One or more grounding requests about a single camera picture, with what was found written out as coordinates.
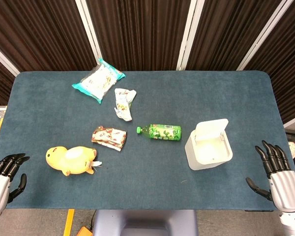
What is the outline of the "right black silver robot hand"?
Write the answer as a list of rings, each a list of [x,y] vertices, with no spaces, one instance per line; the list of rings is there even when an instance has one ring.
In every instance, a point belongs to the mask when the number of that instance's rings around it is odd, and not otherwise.
[[[273,202],[281,212],[295,212],[295,171],[280,146],[265,140],[262,140],[262,145],[265,149],[255,146],[255,150],[262,160],[270,189],[261,189],[249,177],[245,180],[255,193]]]

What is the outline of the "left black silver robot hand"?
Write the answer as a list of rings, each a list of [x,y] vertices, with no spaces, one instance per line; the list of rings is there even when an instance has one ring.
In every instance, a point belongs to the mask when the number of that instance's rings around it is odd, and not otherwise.
[[[17,189],[11,191],[10,185],[19,167],[30,159],[25,153],[11,154],[0,160],[0,213],[25,189],[27,175],[22,174]]]

